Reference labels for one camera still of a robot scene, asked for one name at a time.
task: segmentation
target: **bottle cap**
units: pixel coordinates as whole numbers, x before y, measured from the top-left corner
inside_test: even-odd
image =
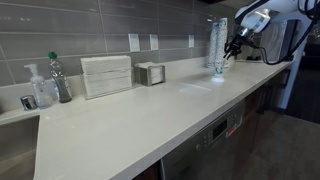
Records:
[[[50,59],[57,59],[58,55],[55,52],[49,52],[48,57]]]

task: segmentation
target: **wall tile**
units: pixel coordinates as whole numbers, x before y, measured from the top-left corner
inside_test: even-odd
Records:
[[[202,2],[202,1],[198,1],[198,0],[194,0],[194,11],[199,12],[199,13],[203,13],[203,14],[213,14],[213,10],[211,9],[210,4]]]
[[[159,22],[160,35],[190,35],[193,34],[193,26],[174,22]]]
[[[192,48],[192,58],[208,56],[209,47]]]
[[[113,53],[110,56],[127,55],[131,57],[132,66],[136,63],[154,62],[159,63],[159,51],[135,52],[135,53]]]
[[[129,52],[128,35],[106,35],[108,53]]]
[[[210,26],[194,25],[193,34],[196,36],[210,36],[211,29],[212,29],[211,25]]]
[[[2,51],[0,51],[0,62],[4,61],[4,60],[5,60],[4,54],[2,53]]]
[[[160,50],[160,62],[169,62],[189,58],[191,58],[190,49]]]
[[[63,68],[67,76],[80,74],[80,57],[59,58],[59,60],[63,64]],[[37,64],[39,75],[43,76],[45,79],[51,78],[49,71],[49,59],[15,60],[9,61],[8,63],[16,83],[26,83],[30,81],[32,74],[29,69],[24,68],[24,66],[28,64]]]
[[[26,83],[30,81],[32,76],[29,68],[24,68],[28,64],[37,64],[38,73],[40,76],[43,76],[45,79],[50,78],[50,73],[48,65],[50,63],[49,59],[37,59],[37,60],[19,60],[19,61],[8,61],[13,78],[16,83]]]
[[[128,35],[106,35],[109,53],[130,52]],[[139,35],[140,50],[150,50],[150,36]]]
[[[141,51],[151,50],[150,35],[139,35],[139,41],[140,41],[140,50]]]
[[[8,66],[6,62],[0,62],[0,86],[13,85]]]
[[[106,52],[103,35],[1,34],[0,42],[7,59],[46,57],[49,51],[60,56]]]
[[[195,36],[194,37],[194,46],[195,47],[209,46],[209,43],[210,43],[210,37],[204,37],[204,36]]]
[[[159,36],[160,49],[188,48],[189,36]]]
[[[159,0],[158,3],[183,9],[193,9],[193,0]]]
[[[205,25],[211,26],[212,23],[218,22],[219,19],[216,16],[207,15],[207,14],[200,14],[200,13],[193,13],[193,24],[196,25]]]
[[[238,10],[230,8],[223,4],[213,4],[210,6],[210,9],[213,13],[213,15],[218,15],[221,17],[234,17]]]
[[[221,4],[198,0],[100,2],[102,23],[98,0],[0,0],[0,43],[5,54],[0,51],[0,86],[13,84],[10,70],[17,83],[29,82],[31,74],[23,67],[29,63],[39,64],[40,73],[49,78],[49,51],[73,56],[60,58],[67,75],[72,76],[79,74],[80,57],[126,54],[135,64],[206,56],[212,23],[221,17],[229,18],[229,35],[234,31],[236,10]],[[128,33],[139,34],[142,52],[129,52]],[[160,51],[150,51],[150,34],[159,35]],[[188,48],[188,35],[195,35],[195,48]]]
[[[107,34],[158,34],[157,20],[103,15],[103,24]]]
[[[141,0],[101,0],[101,12],[104,14],[158,18],[157,4]]]
[[[2,32],[102,33],[99,14],[1,5]]]
[[[159,5],[159,19],[192,24],[192,11]]]
[[[0,0],[2,3],[98,12],[98,0]]]

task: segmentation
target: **stainless steel holder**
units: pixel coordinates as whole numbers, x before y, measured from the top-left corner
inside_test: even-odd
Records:
[[[152,76],[151,76],[151,72],[152,72],[152,69],[154,68],[159,68],[161,67],[162,69],[162,81],[159,82],[159,83],[155,83],[155,84],[152,84]],[[139,82],[140,84],[142,85],[145,85],[145,86],[153,86],[153,85],[156,85],[156,84],[160,84],[160,83],[164,83],[166,82],[166,68],[165,66],[163,65],[159,65],[159,66],[149,66],[147,69],[146,68],[141,68],[139,66],[135,66],[135,70],[136,70],[136,79],[137,79],[137,82]]]
[[[22,96],[20,98],[20,100],[21,100],[22,106],[25,111],[29,111],[29,110],[33,110],[33,109],[38,108],[36,100],[35,100],[34,96],[32,96],[32,95]]]

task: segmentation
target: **dishwasher control panel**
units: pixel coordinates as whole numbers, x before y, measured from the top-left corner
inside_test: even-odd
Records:
[[[206,148],[210,146],[212,143],[216,142],[219,137],[229,138],[242,124],[242,115],[238,114],[239,112],[235,112],[234,114],[230,114],[222,123],[220,123],[217,127],[209,130],[203,136],[203,147]]]

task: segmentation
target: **white countertop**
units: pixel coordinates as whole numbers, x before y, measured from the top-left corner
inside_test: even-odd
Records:
[[[40,115],[35,180],[132,179],[289,63],[236,62],[212,80],[203,59],[165,63],[167,82],[49,109],[0,115],[0,125]]]

